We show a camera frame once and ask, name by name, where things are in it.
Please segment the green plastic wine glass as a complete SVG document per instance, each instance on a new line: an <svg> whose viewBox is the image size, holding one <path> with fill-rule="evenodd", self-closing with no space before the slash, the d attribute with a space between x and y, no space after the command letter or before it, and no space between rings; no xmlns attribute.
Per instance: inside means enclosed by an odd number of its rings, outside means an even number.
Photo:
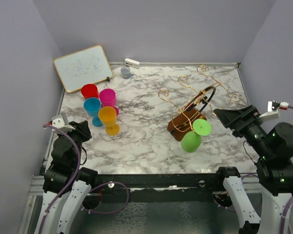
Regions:
<svg viewBox="0 0 293 234"><path fill-rule="evenodd" d="M211 125L204 119L196 119L192 124L193 130L184 135L181 140L181 147L185 152L195 152L201 142L202 136L207 136L211 133Z"/></svg>

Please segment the white eraser block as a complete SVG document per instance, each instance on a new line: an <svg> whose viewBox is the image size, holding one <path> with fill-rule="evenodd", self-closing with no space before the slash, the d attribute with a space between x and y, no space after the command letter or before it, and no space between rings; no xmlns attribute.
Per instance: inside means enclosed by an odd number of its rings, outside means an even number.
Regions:
<svg viewBox="0 0 293 234"><path fill-rule="evenodd" d="M136 69L140 68L140 62L138 62L136 60L133 60L133 59L130 59L130 58L126 58L124 60L124 63L128 67L133 67L133 68L136 68Z"/></svg>

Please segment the yellow plastic wine glass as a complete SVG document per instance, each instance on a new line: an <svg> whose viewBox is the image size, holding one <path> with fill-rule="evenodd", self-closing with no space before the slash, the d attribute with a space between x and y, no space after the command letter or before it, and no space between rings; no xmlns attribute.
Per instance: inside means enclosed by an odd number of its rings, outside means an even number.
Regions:
<svg viewBox="0 0 293 234"><path fill-rule="evenodd" d="M119 133L120 127L117 122L117 113L113 107L106 106L100 109L98 117L105 126L105 131L110 136L115 136Z"/></svg>

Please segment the black metal base frame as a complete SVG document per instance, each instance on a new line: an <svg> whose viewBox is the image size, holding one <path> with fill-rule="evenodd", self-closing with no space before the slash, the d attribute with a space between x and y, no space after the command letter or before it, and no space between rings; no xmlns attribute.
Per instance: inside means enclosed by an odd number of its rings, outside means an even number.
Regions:
<svg viewBox="0 0 293 234"><path fill-rule="evenodd" d="M226 194L223 181L229 176L246 177L235 167L219 167L205 174L99 174L82 167L75 182L84 181L93 191L85 202L183 202L211 201L215 193Z"/></svg>

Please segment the blue plastic wine glass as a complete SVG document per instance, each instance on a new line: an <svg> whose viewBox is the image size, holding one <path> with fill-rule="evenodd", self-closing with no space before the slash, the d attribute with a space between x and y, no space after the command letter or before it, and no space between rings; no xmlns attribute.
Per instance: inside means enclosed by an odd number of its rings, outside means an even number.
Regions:
<svg viewBox="0 0 293 234"><path fill-rule="evenodd" d="M86 110L87 114L92 117L92 124L95 127L102 127L103 123L98 117L98 113L101 110L101 102L96 97L90 97L84 101L84 109Z"/></svg>

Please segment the red plastic wine glass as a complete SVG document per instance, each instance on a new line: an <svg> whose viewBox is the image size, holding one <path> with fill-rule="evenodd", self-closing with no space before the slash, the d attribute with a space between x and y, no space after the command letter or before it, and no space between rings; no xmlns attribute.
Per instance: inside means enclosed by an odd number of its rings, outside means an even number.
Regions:
<svg viewBox="0 0 293 234"><path fill-rule="evenodd" d="M86 84L81 88L81 94L85 100L89 98L99 98L98 88L95 84Z"/></svg>

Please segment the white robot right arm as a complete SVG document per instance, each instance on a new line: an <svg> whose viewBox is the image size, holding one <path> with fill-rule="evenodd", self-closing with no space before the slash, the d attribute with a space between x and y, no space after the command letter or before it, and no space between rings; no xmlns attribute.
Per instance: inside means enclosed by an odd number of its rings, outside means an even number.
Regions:
<svg viewBox="0 0 293 234"><path fill-rule="evenodd" d="M262 122L280 116L285 102L270 101L264 114L250 105L239 110L215 109L214 113L235 137L244 138L259 156L256 171L261 185L262 209L258 215L251 204L240 173L234 167L220 167L215 187L227 191L239 220L240 234L285 234L293 203L293 125L280 122L266 133Z"/></svg>

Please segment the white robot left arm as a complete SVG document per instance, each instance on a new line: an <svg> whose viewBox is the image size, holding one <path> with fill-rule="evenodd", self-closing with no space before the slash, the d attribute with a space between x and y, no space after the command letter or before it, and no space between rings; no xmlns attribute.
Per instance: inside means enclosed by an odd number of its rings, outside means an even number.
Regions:
<svg viewBox="0 0 293 234"><path fill-rule="evenodd" d="M47 124L57 133L51 151L52 161L44 174L42 209L37 234L67 234L86 195L98 187L97 171L81 167L83 143L89 141L88 122Z"/></svg>

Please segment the magenta plastic wine glass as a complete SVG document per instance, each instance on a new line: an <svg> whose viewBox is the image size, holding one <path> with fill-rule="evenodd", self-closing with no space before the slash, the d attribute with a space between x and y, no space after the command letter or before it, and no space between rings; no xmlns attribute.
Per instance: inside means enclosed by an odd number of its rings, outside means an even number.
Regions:
<svg viewBox="0 0 293 234"><path fill-rule="evenodd" d="M119 110L116 107L116 104L117 104L116 93L113 89L109 89L109 88L103 89L99 93L99 99L103 107L106 107L106 106L113 107L116 111L116 115L119 114Z"/></svg>

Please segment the small blue glass jar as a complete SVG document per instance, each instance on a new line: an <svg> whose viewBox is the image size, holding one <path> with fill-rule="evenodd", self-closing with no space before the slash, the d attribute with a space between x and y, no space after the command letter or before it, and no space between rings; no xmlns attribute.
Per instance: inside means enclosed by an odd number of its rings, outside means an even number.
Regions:
<svg viewBox="0 0 293 234"><path fill-rule="evenodd" d="M130 68L127 66L122 67L121 68L121 75L124 79L129 79L131 77Z"/></svg>

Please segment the gold framed whiteboard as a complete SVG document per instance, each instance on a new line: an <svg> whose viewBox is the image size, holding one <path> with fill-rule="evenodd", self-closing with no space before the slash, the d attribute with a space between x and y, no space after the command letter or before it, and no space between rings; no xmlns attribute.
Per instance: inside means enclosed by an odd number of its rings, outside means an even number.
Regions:
<svg viewBox="0 0 293 234"><path fill-rule="evenodd" d="M56 58L53 64L67 93L78 91L86 84L96 84L113 77L101 45Z"/></svg>

